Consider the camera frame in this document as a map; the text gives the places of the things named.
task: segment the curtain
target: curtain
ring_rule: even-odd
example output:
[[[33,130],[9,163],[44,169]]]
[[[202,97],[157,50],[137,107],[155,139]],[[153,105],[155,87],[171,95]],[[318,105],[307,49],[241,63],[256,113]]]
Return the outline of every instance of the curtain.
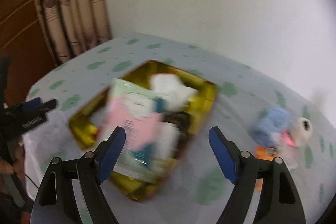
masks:
[[[105,0],[34,0],[43,36],[57,63],[111,39]]]

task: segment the gold box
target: gold box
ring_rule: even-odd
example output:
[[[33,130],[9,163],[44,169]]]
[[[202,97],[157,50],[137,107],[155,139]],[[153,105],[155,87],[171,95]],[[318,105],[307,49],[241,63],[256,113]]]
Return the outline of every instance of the gold box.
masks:
[[[198,90],[197,95],[189,98],[187,106],[182,109],[182,111],[185,111],[190,115],[188,144],[192,140],[192,137],[199,132],[202,124],[207,118],[216,96],[217,86],[190,72],[155,60],[147,61],[137,69],[125,75],[122,79],[149,89],[149,79],[156,73],[176,74],[186,86]],[[91,124],[90,116],[93,112],[97,111],[106,104],[108,92],[109,89],[98,94],[69,120],[69,128],[77,140],[78,145],[82,149],[88,149],[95,143],[95,137],[99,130]],[[183,149],[177,153],[175,159],[171,159],[169,161],[169,167],[167,168],[166,175],[157,179],[155,183],[139,181],[116,172],[112,172],[110,180],[122,193],[126,194],[129,198],[135,201],[141,201],[149,198],[159,189],[164,180],[169,176],[187,146],[188,145],[185,145]]]

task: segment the tablecloth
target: tablecloth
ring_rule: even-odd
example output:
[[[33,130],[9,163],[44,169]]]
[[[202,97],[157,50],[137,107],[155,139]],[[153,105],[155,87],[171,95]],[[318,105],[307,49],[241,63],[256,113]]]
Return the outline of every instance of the tablecloth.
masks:
[[[330,122],[306,99],[283,84],[249,66],[194,45],[160,37],[130,33],[106,42],[57,67],[31,88],[27,100],[56,98],[59,106],[48,114],[48,122],[24,136],[26,174],[38,185],[50,160],[78,158],[78,148],[68,129],[68,119],[92,97],[149,59],[190,71],[219,86],[212,112],[178,167],[152,199],[136,203],[110,182],[102,185],[116,218],[134,224],[216,223],[233,189],[219,168],[207,133],[218,126],[240,150],[255,151],[249,132],[260,115],[280,105],[311,120],[314,134],[298,151],[298,168],[291,171],[302,200],[307,223],[315,223],[336,192],[336,132]],[[96,117],[95,123],[104,115]],[[73,181],[84,224],[91,223],[77,181]],[[37,189],[27,181],[35,198]],[[255,192],[245,223],[252,223],[259,201]]]

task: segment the wooden cabinet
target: wooden cabinet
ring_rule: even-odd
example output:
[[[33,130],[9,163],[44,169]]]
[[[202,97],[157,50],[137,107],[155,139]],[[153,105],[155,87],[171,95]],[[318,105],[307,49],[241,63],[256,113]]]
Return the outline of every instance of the wooden cabinet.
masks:
[[[11,57],[8,105],[23,102],[30,87],[55,68],[33,0],[0,0],[0,56]]]

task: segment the tissue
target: tissue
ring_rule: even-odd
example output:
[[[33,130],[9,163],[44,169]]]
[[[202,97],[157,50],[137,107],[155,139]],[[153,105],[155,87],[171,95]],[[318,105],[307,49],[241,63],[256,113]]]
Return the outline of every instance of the tissue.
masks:
[[[162,123],[153,156],[153,171],[157,176],[163,175],[167,170],[169,159],[173,157],[179,142],[179,135],[176,125],[168,122]]]
[[[197,90],[185,86],[175,74],[159,73],[150,78],[150,89],[160,93],[166,100],[167,111],[179,111],[188,101],[195,96]]]

